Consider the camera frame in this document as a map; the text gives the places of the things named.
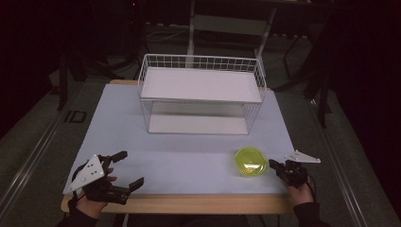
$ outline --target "yellow bowl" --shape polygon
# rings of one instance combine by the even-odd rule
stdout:
[[[265,171],[268,161],[258,148],[246,147],[235,155],[235,162],[243,176],[257,176]]]

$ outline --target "hand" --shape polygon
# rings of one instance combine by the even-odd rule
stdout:
[[[283,185],[287,188],[289,194],[289,200],[293,206],[297,206],[302,203],[314,202],[312,192],[306,183],[302,184],[299,188],[289,186],[287,183],[282,181]]]
[[[113,168],[109,168],[108,169],[108,173],[109,174],[112,173],[113,171],[114,171]],[[107,180],[109,182],[114,182],[115,180],[117,180],[117,177],[107,177]],[[99,219],[101,211],[107,205],[107,202],[104,202],[104,201],[90,201],[86,197],[86,195],[83,192],[83,190],[80,193],[79,197],[80,197],[80,199],[77,202],[77,209],[80,212],[84,213],[85,215],[87,215],[87,216],[89,216],[91,218]]]

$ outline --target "sleeve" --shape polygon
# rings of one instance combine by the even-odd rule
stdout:
[[[56,227],[95,227],[97,219],[91,218],[76,207],[76,202],[69,201],[70,216],[64,218]]]
[[[294,207],[295,216],[298,218],[299,227],[330,227],[328,223],[321,221],[320,205],[316,202],[307,202]]]

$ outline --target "table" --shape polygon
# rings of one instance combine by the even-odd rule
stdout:
[[[111,84],[135,85],[136,81],[113,80]],[[71,198],[72,196],[63,198],[61,209],[64,212],[68,212],[67,202]],[[175,195],[132,193],[126,205],[109,204],[103,211],[127,214],[284,214],[291,212],[291,207],[285,193]]]

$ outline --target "white paper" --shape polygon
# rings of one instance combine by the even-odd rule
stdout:
[[[294,151],[274,92],[265,100],[248,135],[197,135],[148,133],[138,97],[132,85],[106,85],[92,123],[79,150],[72,173],[94,154],[128,157],[114,165],[114,185],[145,177],[136,194],[258,194],[285,193],[267,169],[256,177],[242,177],[235,164],[240,148],[257,147],[267,159],[283,163]]]

